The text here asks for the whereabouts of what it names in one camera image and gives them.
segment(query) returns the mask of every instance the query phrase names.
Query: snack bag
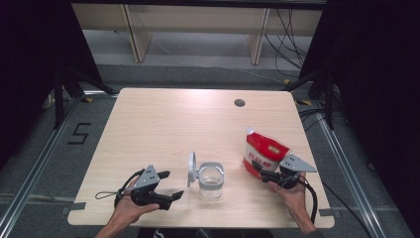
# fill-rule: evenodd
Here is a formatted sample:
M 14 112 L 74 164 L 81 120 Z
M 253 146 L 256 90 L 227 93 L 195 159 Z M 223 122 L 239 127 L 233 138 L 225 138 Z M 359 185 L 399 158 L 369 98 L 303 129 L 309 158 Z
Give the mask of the snack bag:
M 248 128 L 247 145 L 243 163 L 245 169 L 249 173 L 260 179 L 260 173 L 254 169 L 253 161 L 260 164 L 263 170 L 275 171 L 281 160 L 289 151 L 290 149 L 286 146 Z

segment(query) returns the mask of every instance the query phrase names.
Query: wooden table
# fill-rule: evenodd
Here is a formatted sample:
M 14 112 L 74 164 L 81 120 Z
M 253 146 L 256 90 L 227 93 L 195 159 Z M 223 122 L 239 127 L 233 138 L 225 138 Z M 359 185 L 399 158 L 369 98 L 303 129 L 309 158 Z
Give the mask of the wooden table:
M 235 105 L 242 99 L 245 106 Z M 125 88 L 115 103 L 72 210 L 72 225 L 104 225 L 113 212 L 114 196 L 95 199 L 99 191 L 117 190 L 134 172 L 154 165 L 170 171 L 156 192 L 184 190 L 170 210 L 146 214 L 135 225 L 146 227 L 296 227 L 282 200 L 246 172 L 242 164 L 247 127 L 288 146 L 315 167 L 307 138 L 289 92 L 210 89 Z M 187 187 L 188 155 L 197 167 L 219 162 L 225 170 L 223 194 L 209 199 L 198 181 Z M 318 195 L 318 208 L 330 208 L 318 174 L 307 174 Z M 307 209 L 312 197 L 307 192 Z M 315 225 L 329 228 L 334 217 Z

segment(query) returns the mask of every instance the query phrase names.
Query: hand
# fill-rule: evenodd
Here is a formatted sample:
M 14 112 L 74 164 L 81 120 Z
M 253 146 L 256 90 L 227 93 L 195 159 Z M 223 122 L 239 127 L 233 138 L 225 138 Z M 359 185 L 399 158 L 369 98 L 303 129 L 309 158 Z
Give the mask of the hand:
M 300 178 L 301 181 L 304 181 L 304 176 L 305 173 L 302 174 L 302 178 Z M 291 189 L 279 189 L 278 184 L 273 181 L 269 181 L 267 184 L 269 185 L 271 192 L 278 193 L 279 196 L 284 200 L 289 214 L 296 221 L 303 235 L 309 234 L 310 232 L 316 230 L 308 212 L 306 211 L 306 188 L 303 184 L 298 183 Z
M 132 187 L 137 179 L 134 178 L 128 187 Z M 123 193 L 124 195 L 118 202 L 117 207 L 115 207 L 108 223 L 99 231 L 96 237 L 115 237 L 132 223 L 138 221 L 141 215 L 159 209 L 158 204 L 137 206 L 130 198 L 130 193 L 129 190 Z

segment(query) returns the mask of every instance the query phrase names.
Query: gray carpet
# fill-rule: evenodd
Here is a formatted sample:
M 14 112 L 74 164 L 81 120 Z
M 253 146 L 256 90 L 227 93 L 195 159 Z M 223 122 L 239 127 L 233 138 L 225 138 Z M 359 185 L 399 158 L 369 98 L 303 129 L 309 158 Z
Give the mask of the gray carpet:
M 114 89 L 131 86 L 280 90 L 283 87 L 273 79 L 222 68 L 117 65 L 98 65 L 98 68 L 104 82 Z M 253 73 L 274 77 L 280 81 L 285 78 L 293 80 L 292 77 L 283 76 L 276 70 L 254 70 Z M 297 75 L 298 71 L 287 73 Z M 95 89 L 85 83 L 82 85 L 85 89 Z M 294 90 L 295 99 L 307 99 L 306 92 L 309 86 L 304 85 Z M 100 227 L 71 226 L 66 221 L 65 211 L 78 192 L 114 103 L 115 98 L 98 97 L 90 103 L 81 102 L 77 105 L 10 237 L 94 237 Z M 312 106 L 308 105 L 298 106 L 299 111 L 311 108 Z M 1 212 L 7 208 L 10 194 L 16 193 L 20 188 L 20 184 L 47 141 L 53 129 L 53 114 L 54 109 L 51 107 L 40 115 L 28 135 L 28 140 L 22 145 L 20 153 L 12 158 L 0 173 Z M 379 177 L 366 167 L 368 158 L 361 150 L 351 127 L 346 124 L 340 112 L 335 112 L 334 116 L 335 133 L 377 212 L 385 234 L 389 237 L 413 237 Z M 308 141 L 321 179 L 359 214 L 317 120 L 315 115 L 311 115 L 304 120 L 303 126 L 307 128 Z M 79 123 L 90 123 L 89 126 L 80 126 L 78 130 L 88 133 L 86 141 L 80 145 L 69 145 L 68 142 L 81 141 L 81 137 L 72 135 Z M 336 224 L 332 229 L 322 230 L 326 237 L 367 237 L 362 226 L 341 201 L 329 191 L 327 196 L 336 214 Z M 272 233 L 275 237 L 300 237 L 297 229 L 275 229 Z M 130 228 L 120 237 L 136 237 L 136 234 L 136 228 Z

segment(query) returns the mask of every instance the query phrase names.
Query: gray floor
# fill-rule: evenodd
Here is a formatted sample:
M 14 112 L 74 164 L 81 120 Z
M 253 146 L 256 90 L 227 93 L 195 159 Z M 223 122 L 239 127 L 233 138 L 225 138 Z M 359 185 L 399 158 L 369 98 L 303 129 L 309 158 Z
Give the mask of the gray floor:
M 279 90 L 286 78 L 295 79 L 276 70 L 275 53 L 267 42 L 262 47 L 259 65 L 251 65 L 246 36 L 154 34 L 144 62 L 135 63 L 125 33 L 86 31 L 85 34 L 104 82 L 116 89 L 138 86 Z M 270 39 L 278 42 L 276 36 Z M 296 38 L 296 43 L 301 49 L 307 50 L 310 40 Z M 298 62 L 294 53 L 284 52 Z M 279 59 L 277 67 L 283 73 L 298 73 L 298 68 L 285 60 Z M 309 86 L 296 89 L 293 92 L 295 99 L 307 99 Z M 66 213 L 77 194 L 115 100 L 115 97 L 97 96 L 90 103 L 76 102 L 9 237 L 93 237 L 100 229 L 96 226 L 71 226 L 66 221 Z M 71 108 L 71 103 L 71 100 L 65 102 L 67 108 Z M 309 105 L 297 107 L 299 110 L 313 108 Z M 53 131 L 53 115 L 53 107 L 46 108 L 22 145 L 21 152 L 0 173 L 0 212 L 6 211 L 13 195 L 19 192 L 21 184 L 42 153 Z M 386 237 L 413 237 L 379 177 L 366 167 L 368 158 L 361 150 L 351 127 L 346 124 L 340 112 L 335 112 L 334 116 L 335 133 L 384 234 Z M 320 177 L 360 215 L 318 120 L 316 115 L 311 115 L 302 124 L 307 129 L 306 134 Z M 68 142 L 80 140 L 72 135 L 78 123 L 90 123 L 90 126 L 80 127 L 80 132 L 88 133 L 89 136 L 83 145 L 69 145 Z M 327 196 L 336 224 L 331 229 L 323 229 L 323 233 L 327 237 L 367 237 L 362 226 L 343 203 L 329 191 Z M 273 229 L 272 233 L 275 237 L 300 236 L 297 229 Z M 120 237 L 136 237 L 136 234 L 137 229 L 130 228 Z

